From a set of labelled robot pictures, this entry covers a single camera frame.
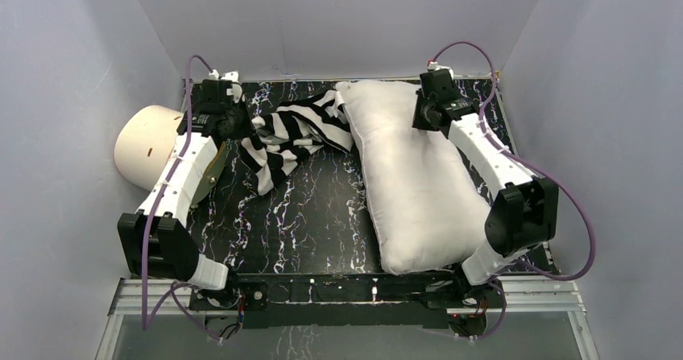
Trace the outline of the black white striped pillowcase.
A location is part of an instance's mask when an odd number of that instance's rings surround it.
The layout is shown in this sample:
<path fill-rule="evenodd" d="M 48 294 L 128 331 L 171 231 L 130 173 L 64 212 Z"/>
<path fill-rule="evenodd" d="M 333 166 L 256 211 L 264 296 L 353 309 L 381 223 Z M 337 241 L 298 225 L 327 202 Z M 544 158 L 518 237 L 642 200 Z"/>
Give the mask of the black white striped pillowcase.
<path fill-rule="evenodd" d="M 252 119 L 255 132 L 242 139 L 239 154 L 266 195 L 323 147 L 349 152 L 350 124 L 331 89 L 303 100 L 281 102 L 275 112 Z"/>

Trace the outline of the white pillow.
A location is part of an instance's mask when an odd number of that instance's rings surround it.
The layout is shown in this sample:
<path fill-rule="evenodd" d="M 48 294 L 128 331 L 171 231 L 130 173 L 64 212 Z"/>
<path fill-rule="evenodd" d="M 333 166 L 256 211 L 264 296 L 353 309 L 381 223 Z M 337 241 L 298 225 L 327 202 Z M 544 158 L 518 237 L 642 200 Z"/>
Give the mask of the white pillow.
<path fill-rule="evenodd" d="M 434 271 L 469 258 L 485 241 L 490 211 L 458 149 L 440 132 L 412 127 L 417 85 L 335 85 L 362 165 L 381 268 Z"/>

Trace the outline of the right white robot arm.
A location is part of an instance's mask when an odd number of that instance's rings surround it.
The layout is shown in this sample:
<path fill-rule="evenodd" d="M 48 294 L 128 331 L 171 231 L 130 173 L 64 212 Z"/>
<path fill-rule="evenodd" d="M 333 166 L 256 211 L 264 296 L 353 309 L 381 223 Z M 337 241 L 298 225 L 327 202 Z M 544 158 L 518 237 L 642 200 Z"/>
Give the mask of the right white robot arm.
<path fill-rule="evenodd" d="M 453 286 L 455 300 L 473 307 L 486 295 L 487 280 L 555 236 L 559 188 L 509 157 L 507 148 L 480 118 L 477 103 L 460 94 L 447 68 L 420 74 L 416 95 L 413 127 L 446 131 L 494 200 L 484 223 L 486 239 L 464 261 L 465 277 Z"/>

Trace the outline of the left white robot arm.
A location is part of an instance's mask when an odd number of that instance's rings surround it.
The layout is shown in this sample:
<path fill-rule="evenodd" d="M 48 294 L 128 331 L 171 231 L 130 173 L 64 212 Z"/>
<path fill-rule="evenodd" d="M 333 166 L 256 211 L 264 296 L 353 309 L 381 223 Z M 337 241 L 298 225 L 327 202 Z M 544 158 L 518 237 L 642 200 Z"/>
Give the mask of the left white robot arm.
<path fill-rule="evenodd" d="M 203 80 L 191 88 L 188 110 L 172 124 L 176 132 L 166 164 L 145 201 L 123 213 L 117 230 L 130 272 L 209 290 L 220 308 L 239 302 L 241 288 L 230 270 L 200 253 L 187 230 L 188 212 L 205 174 L 228 140 L 255 132 L 242 85 L 229 79 Z"/>

